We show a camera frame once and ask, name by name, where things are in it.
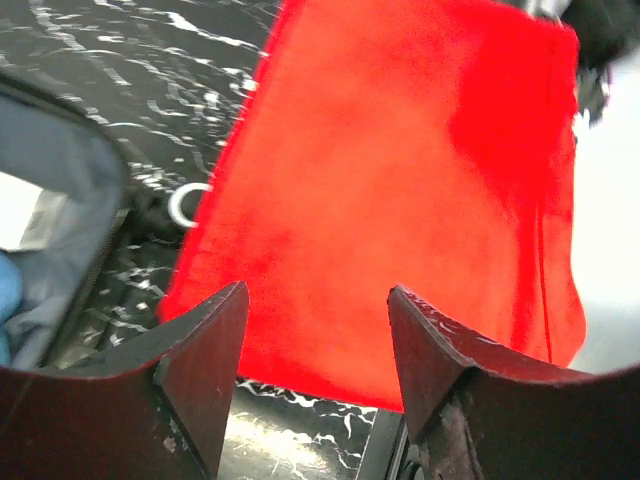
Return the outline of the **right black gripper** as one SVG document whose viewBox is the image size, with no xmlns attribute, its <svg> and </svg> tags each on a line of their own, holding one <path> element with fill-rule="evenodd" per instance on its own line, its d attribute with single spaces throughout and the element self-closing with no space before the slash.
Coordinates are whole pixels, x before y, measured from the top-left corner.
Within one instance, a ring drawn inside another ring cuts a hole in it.
<svg viewBox="0 0 640 480">
<path fill-rule="evenodd" d="M 639 3 L 627 0 L 521 1 L 529 15 L 561 22 L 579 40 L 579 114 L 599 122 L 609 101 L 613 64 L 639 48 Z"/>
</svg>

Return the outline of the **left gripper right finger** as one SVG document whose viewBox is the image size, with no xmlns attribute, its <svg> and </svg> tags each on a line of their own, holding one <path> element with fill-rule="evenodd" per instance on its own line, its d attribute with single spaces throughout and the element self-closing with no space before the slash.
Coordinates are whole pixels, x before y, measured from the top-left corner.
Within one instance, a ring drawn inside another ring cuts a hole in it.
<svg viewBox="0 0 640 480">
<path fill-rule="evenodd" d="M 511 350 L 410 290 L 388 296 L 408 436 L 428 479 L 635 479 L 639 370 Z"/>
</svg>

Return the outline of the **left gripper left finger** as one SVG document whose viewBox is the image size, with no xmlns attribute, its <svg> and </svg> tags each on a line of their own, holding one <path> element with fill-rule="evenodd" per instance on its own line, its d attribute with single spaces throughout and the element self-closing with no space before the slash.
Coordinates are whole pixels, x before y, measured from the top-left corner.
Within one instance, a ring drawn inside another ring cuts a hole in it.
<svg viewBox="0 0 640 480">
<path fill-rule="evenodd" d="M 2 477 L 215 478 L 248 309 L 234 282 L 76 366 L 3 369 Z"/>
</svg>

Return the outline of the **blue cloth garment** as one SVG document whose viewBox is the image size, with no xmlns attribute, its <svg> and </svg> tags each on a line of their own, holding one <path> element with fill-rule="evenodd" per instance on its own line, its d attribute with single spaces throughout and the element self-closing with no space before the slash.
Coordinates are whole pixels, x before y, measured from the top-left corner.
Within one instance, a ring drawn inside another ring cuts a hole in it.
<svg viewBox="0 0 640 480">
<path fill-rule="evenodd" d="M 4 251 L 1 252 L 1 365 L 11 364 L 11 346 L 6 322 L 15 314 L 23 298 L 23 276 L 18 266 Z"/>
</svg>

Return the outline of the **red garment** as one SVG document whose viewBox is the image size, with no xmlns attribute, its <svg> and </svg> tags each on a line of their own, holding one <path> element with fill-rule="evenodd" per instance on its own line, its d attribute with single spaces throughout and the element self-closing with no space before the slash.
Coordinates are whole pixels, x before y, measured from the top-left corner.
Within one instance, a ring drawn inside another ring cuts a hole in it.
<svg viewBox="0 0 640 480">
<path fill-rule="evenodd" d="M 495 1 L 286 2 L 159 319 L 244 281 L 242 376 L 396 411 L 396 285 L 567 366 L 578 50 Z"/>
</svg>

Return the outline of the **white black space suitcase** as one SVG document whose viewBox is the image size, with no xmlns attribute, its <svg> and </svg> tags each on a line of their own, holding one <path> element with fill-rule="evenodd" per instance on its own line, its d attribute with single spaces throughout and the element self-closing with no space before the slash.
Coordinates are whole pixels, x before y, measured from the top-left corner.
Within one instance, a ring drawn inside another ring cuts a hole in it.
<svg viewBox="0 0 640 480">
<path fill-rule="evenodd" d="M 9 368 L 57 362 L 105 260 L 122 236 L 174 243 L 195 223 L 205 191 L 169 196 L 133 184 L 124 150 L 96 121 L 21 79 L 1 78 L 1 252 L 23 276 L 6 322 Z"/>
</svg>

